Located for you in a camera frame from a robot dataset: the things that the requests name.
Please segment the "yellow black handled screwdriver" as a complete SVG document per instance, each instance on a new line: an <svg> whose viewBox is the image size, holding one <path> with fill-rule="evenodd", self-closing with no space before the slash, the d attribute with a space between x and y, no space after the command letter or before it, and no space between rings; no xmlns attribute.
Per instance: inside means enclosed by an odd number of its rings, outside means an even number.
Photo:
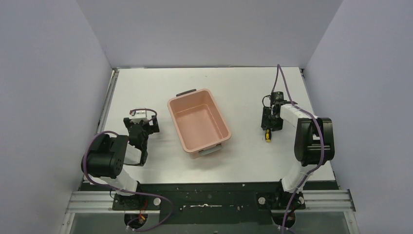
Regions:
<svg viewBox="0 0 413 234"><path fill-rule="evenodd" d="M272 138L271 129L266 129L266 131L265 131L265 141L266 142L271 142L271 138Z"/></svg>

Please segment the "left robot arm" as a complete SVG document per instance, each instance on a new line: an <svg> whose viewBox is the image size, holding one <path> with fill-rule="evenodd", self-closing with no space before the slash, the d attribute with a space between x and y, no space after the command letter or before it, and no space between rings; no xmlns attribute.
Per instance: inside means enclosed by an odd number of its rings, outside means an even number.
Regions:
<svg viewBox="0 0 413 234"><path fill-rule="evenodd" d="M157 116L125 117L123 123L127 135L103 131L96 135L81 162L81 169L94 185L99 178L120 196L146 195L140 191L140 183L133 179L124 165L144 166L148 157L149 135L160 132Z"/></svg>

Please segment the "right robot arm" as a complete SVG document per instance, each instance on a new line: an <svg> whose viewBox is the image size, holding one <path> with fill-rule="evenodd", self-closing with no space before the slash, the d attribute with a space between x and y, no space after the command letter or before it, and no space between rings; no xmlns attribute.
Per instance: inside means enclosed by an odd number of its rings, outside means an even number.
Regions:
<svg viewBox="0 0 413 234"><path fill-rule="evenodd" d="M294 101L284 99L283 92L267 95L268 106L263 106L261 128L266 142L272 133L283 129L285 122L296 130L294 142L295 163L281 180L281 188L275 195L280 208L297 207L304 202L299 193L305 182L320 166L334 158L333 123L330 118L321 118L301 109Z"/></svg>

